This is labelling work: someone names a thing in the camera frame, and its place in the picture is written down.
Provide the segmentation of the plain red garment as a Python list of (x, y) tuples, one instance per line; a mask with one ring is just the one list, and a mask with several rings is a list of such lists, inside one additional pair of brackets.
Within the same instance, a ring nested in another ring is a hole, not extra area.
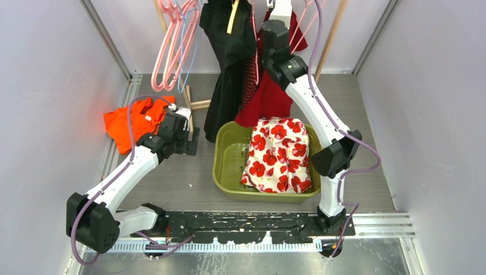
[(261, 62), (262, 31), (257, 33), (260, 81), (249, 104), (239, 110), (234, 121), (242, 127), (254, 127), (262, 118), (288, 117), (292, 99), (267, 74)]

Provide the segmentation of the red poppy floral skirt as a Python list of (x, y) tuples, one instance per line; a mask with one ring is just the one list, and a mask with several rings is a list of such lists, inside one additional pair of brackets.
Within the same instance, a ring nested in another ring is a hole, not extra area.
[(313, 184), (309, 136), (300, 119), (260, 119), (253, 127), (241, 183), (261, 193), (301, 194)]

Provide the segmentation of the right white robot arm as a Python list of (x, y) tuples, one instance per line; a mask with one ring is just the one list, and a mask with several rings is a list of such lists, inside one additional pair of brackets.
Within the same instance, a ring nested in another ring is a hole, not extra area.
[(267, 74), (301, 109), (322, 148), (311, 156), (321, 184), (316, 223), (323, 234), (333, 235), (346, 220), (342, 202), (344, 175), (359, 148), (362, 134), (357, 129), (351, 131), (339, 121), (314, 77), (308, 74), (305, 61), (291, 53), (285, 23), (269, 19), (263, 23), (261, 31), (262, 64)]

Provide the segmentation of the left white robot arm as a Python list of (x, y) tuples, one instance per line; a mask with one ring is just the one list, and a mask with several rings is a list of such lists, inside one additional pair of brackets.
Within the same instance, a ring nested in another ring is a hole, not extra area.
[(161, 236), (168, 227), (166, 211), (151, 203), (119, 212), (132, 189), (172, 154), (194, 156), (199, 128), (190, 131), (191, 110), (167, 113), (155, 132), (142, 135), (122, 164), (85, 194), (73, 193), (66, 202), (66, 234), (97, 253), (106, 253), (120, 237), (149, 232)]

